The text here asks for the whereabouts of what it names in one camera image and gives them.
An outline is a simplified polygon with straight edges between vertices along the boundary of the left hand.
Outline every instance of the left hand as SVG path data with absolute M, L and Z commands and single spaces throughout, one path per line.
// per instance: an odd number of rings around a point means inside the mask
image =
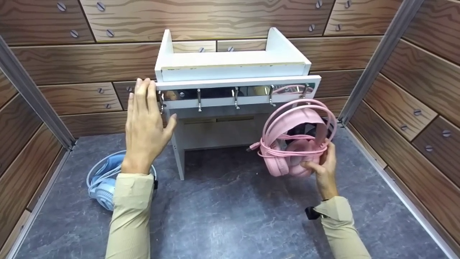
M 153 160 L 161 154 L 173 135 L 176 117 L 173 114 L 163 128 L 156 101 L 156 84 L 149 78 L 138 78 L 134 93 L 129 94 L 122 173 L 149 174 Z

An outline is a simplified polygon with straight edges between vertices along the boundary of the light blue headset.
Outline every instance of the light blue headset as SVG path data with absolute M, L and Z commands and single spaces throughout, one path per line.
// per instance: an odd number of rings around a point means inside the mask
M 109 211 L 114 210 L 112 199 L 115 192 L 116 176 L 121 172 L 121 163 L 125 158 L 125 154 L 126 150 L 123 150 L 106 156 L 91 168 L 86 177 L 89 196 L 96 199 L 102 207 Z M 94 173 L 101 163 L 104 163 L 104 165 Z M 158 189 L 158 181 L 156 178 L 156 170 L 153 165 L 150 168 L 150 173 L 153 174 L 154 178 L 153 196 L 155 196 L 156 190 Z

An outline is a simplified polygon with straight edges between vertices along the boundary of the hand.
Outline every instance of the hand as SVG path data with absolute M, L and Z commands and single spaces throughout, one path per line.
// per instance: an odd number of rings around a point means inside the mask
M 149 174 L 150 165 L 160 155 L 173 135 L 176 114 L 163 128 L 156 102 L 156 85 L 149 78 L 136 81 L 134 94 L 129 94 L 126 120 L 126 156 L 121 164 L 122 173 Z
M 323 200 L 329 200 L 339 195 L 335 184 L 335 145 L 329 142 L 328 149 L 320 157 L 320 164 L 311 161 L 302 161 L 300 165 L 316 172 L 316 185 Z

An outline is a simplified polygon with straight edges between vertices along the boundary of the marble surface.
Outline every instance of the marble surface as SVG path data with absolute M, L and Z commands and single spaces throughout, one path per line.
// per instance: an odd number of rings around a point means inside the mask
M 337 183 L 375 259 L 441 259 L 441 249 L 345 133 L 338 131 Z M 89 199 L 85 177 L 125 147 L 124 135 L 82 137 L 32 225 L 17 259 L 104 258 L 110 212 Z M 155 161 L 159 190 L 150 219 L 153 259 L 330 259 L 314 177 L 269 175 L 244 147 L 187 152 L 180 181 L 168 146 Z

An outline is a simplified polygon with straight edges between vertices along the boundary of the pink headset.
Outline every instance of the pink headset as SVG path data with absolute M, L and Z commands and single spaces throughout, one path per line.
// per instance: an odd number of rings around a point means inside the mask
M 282 112 L 288 106 L 291 109 Z M 328 123 L 324 124 L 323 119 L 314 110 L 325 111 L 328 114 Z M 293 127 L 303 124 L 316 124 L 316 137 L 310 135 L 286 135 L 286 132 Z M 319 163 L 320 156 L 326 151 L 328 141 L 326 136 L 328 128 L 333 125 L 330 140 L 334 137 L 337 129 L 337 122 L 334 114 L 317 100 L 297 99 L 279 107 L 274 111 L 264 125 L 260 141 L 252 144 L 249 148 L 254 150 L 260 147 L 259 156 L 263 157 L 268 171 L 273 176 L 290 174 L 297 177 L 308 177 L 310 169 L 300 165 L 301 161 L 313 161 Z M 286 150 L 281 150 L 277 140 L 295 139 Z

